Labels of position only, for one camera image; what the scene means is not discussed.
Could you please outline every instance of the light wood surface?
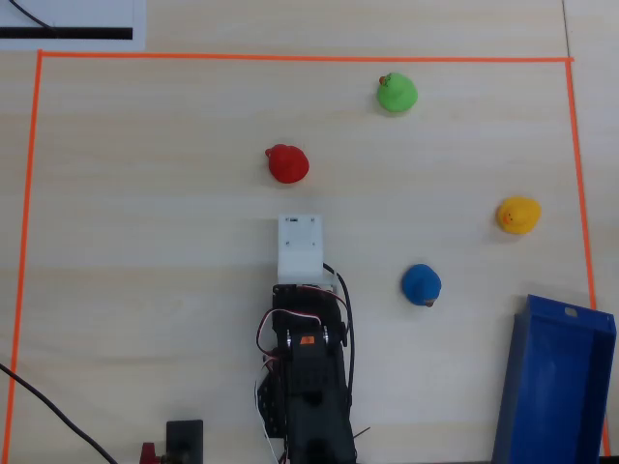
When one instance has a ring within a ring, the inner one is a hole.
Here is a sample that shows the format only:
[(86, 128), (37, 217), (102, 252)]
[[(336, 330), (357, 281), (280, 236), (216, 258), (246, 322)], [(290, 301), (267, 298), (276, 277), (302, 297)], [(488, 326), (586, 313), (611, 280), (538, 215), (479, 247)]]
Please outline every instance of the light wood surface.
[[(570, 45), (576, 57), (574, 79), (578, 125), (587, 192), (591, 249), (598, 309), (619, 315), (619, 81), (617, 43), (619, 4), (613, 1), (566, 2)], [(619, 359), (615, 350), (615, 360)], [(613, 453), (619, 453), (619, 371), (613, 369), (607, 414)]]
[(564, 56), (560, 0), (148, 0), (155, 51)]
[[(154, 0), (148, 49), (566, 53), (559, 1), (460, 3)], [(35, 57), (2, 57), (7, 363)], [(420, 87), (404, 117), (373, 102), (391, 70)], [(278, 213), (324, 216), (327, 256), (351, 287), (353, 426), (372, 426), (361, 462), (489, 459), (520, 297), (588, 305), (560, 64), (46, 60), (43, 89), (19, 370), (122, 462), (161, 441), (165, 421), (191, 417), (205, 419), (206, 462), (269, 462), (252, 337), (276, 278)], [(277, 142), (309, 155), (295, 188), (266, 171)], [(515, 193), (543, 205), (520, 240), (492, 223)], [(398, 294), (417, 260), (444, 281), (430, 311)], [(11, 462), (44, 458), (100, 462), (18, 390)]]

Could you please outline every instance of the red rubber duck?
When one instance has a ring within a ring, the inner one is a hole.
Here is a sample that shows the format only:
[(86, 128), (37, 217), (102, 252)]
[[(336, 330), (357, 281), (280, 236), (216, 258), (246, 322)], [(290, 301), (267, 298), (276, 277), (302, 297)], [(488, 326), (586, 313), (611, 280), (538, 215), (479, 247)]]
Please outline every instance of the red rubber duck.
[(297, 147), (276, 145), (264, 152), (269, 159), (269, 170), (282, 184), (294, 184), (306, 177), (310, 162)]

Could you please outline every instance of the white sign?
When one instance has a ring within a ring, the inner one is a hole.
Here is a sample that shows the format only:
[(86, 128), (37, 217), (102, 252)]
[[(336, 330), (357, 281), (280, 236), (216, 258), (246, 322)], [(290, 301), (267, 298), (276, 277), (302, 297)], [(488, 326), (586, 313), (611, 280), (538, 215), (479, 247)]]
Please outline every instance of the white sign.
[[(16, 0), (16, 3), (51, 28), (128, 28), (133, 38), (6, 39), (0, 34), (2, 50), (137, 51), (146, 47), (146, 0)], [(42, 26), (8, 0), (1, 0), (0, 33), (3, 28), (34, 30), (42, 29)]]

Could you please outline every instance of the black stripe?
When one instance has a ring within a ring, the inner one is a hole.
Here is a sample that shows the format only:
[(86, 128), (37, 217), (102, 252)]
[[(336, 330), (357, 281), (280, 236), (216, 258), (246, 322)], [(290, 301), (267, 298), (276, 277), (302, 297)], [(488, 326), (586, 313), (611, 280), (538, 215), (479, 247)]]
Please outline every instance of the black stripe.
[(0, 39), (85, 39), (130, 41), (132, 27), (0, 27)]

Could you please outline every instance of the blue rubber duck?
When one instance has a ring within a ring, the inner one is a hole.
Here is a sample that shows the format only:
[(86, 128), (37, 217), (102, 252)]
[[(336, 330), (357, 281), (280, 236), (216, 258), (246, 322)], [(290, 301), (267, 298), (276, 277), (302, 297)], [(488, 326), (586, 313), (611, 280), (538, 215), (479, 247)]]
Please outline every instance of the blue rubber duck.
[(402, 292), (413, 305), (431, 307), (441, 292), (441, 279), (430, 266), (416, 264), (402, 277)]

